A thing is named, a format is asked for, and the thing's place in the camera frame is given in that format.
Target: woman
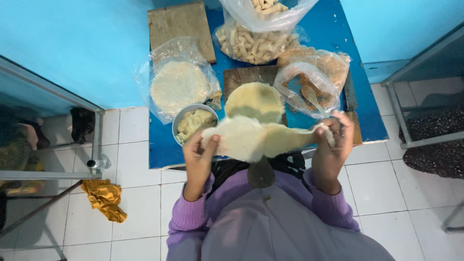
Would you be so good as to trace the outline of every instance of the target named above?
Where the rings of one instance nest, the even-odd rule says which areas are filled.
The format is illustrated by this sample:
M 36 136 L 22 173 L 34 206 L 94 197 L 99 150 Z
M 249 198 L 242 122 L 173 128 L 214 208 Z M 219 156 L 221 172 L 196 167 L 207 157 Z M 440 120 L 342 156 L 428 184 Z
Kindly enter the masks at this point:
M 322 121 L 335 147 L 317 129 L 312 168 L 301 171 L 301 157 L 289 157 L 284 167 L 270 162 L 275 182 L 261 189 L 248 182 L 246 163 L 225 163 L 211 175 L 220 137 L 201 150 L 196 133 L 182 148 L 187 183 L 169 223 L 168 260 L 393 260 L 360 233 L 343 197 L 337 177 L 353 146 L 354 125 L 343 112 L 333 116 Z

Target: blue table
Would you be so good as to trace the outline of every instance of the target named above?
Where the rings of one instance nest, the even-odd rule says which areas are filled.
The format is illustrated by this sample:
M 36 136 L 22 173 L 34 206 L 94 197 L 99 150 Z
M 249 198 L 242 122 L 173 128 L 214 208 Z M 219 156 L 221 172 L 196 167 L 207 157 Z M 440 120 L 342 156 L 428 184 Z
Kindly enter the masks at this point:
M 222 8 L 206 10 L 206 16 L 211 32 L 224 23 Z M 319 0 L 298 25 L 306 30 L 310 38 L 310 42 L 307 43 L 308 46 L 331 52 L 342 51 L 350 55 L 351 59 L 353 59 L 350 63 L 350 71 L 358 101 L 356 113 L 358 114 L 362 140 L 363 142 L 372 142 L 388 139 L 387 131 L 380 117 L 379 108 L 372 94 L 358 49 L 354 43 L 340 2 L 337 0 Z M 224 88 L 222 79 L 223 70 L 255 66 L 232 60 L 216 47 L 214 47 L 214 53 L 217 62 L 212 66 L 216 71 L 221 88 Z M 221 98 L 221 104 L 224 107 L 224 97 Z M 222 119 L 224 117 L 224 110 L 217 111 L 217 114 L 219 119 Z M 287 122 L 290 128 L 309 128 L 316 120 L 303 114 L 291 112 L 287 105 Z M 184 164 L 182 148 L 176 143 L 172 135 L 172 124 L 162 125 L 150 113 L 149 126 L 150 169 Z

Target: mustard rag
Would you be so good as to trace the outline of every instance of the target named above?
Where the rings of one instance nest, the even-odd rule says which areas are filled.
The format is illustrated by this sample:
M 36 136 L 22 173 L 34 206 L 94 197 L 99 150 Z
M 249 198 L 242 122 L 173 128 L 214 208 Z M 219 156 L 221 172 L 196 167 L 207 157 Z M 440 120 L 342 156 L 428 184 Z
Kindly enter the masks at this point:
M 83 180 L 82 190 L 92 204 L 92 209 L 98 209 L 109 221 L 122 223 L 127 218 L 118 204 L 121 202 L 121 186 L 110 184 L 110 180 Z

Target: white bowl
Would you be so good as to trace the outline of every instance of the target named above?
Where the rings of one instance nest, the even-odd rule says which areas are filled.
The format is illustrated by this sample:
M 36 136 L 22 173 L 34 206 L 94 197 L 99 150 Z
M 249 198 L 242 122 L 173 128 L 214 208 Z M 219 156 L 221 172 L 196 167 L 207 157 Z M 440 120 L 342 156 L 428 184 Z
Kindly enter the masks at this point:
M 177 113 L 173 121 L 173 136 L 177 144 L 179 144 L 180 146 L 182 146 L 182 144 L 180 144 L 179 141 L 175 138 L 175 136 L 179 134 L 179 132 L 177 131 L 177 126 L 179 126 L 180 121 L 184 118 L 184 115 L 187 112 L 196 111 L 197 109 L 204 109 L 205 111 L 209 111 L 216 117 L 216 120 L 219 120 L 219 117 L 216 114 L 216 112 L 209 106 L 206 106 L 204 104 L 190 104 L 185 106 L 179 113 Z

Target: clear plastic bag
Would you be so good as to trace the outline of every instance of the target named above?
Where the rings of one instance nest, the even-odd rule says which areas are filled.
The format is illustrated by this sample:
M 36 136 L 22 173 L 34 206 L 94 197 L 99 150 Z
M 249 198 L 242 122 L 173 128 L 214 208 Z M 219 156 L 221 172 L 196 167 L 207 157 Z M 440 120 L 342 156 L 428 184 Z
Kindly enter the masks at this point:
M 266 5 L 265 1 L 221 0 L 225 23 L 216 28 L 212 38 L 230 58 L 251 64 L 267 64 L 289 46 L 299 45 L 301 40 L 307 41 L 302 35 L 303 29 L 295 26 L 318 0 L 300 0 L 289 10 L 281 3 L 274 4 L 273 0 L 268 0 L 270 7 L 258 12 L 253 3 L 263 2 Z M 264 14 L 273 7 L 278 9 Z
M 317 96 L 319 105 L 330 113 L 340 108 L 340 95 L 335 86 L 314 65 L 297 62 L 287 65 L 279 70 L 274 80 L 274 87 L 284 97 L 285 101 L 296 111 L 304 113 L 315 119 L 324 116 L 307 101 L 301 93 L 302 85 L 311 87 Z
M 327 76 L 340 94 L 345 85 L 350 61 L 350 56 L 343 52 L 336 54 L 326 50 L 316 50 L 314 47 L 293 46 L 279 56 L 277 65 L 285 67 L 295 62 L 310 63 Z
M 266 33 L 252 33 L 243 26 L 236 26 L 234 36 L 237 36 L 238 44 L 232 45 L 230 38 L 226 37 L 226 24 L 214 30 L 213 43 L 230 58 L 251 64 L 267 64 L 277 59 L 287 48 L 300 46 L 300 42 L 309 41 L 304 29 L 300 26 L 296 26 L 291 32 Z
M 163 123 L 193 103 L 204 103 L 221 86 L 194 37 L 177 37 L 152 50 L 135 66 L 132 78 L 148 109 Z
M 229 16 L 254 33 L 271 31 L 292 31 L 296 24 L 319 0 L 298 0 L 298 4 L 277 16 L 274 13 L 260 17 L 252 0 L 219 0 L 224 9 L 224 21 Z M 291 6 L 295 0 L 280 0 L 279 3 Z

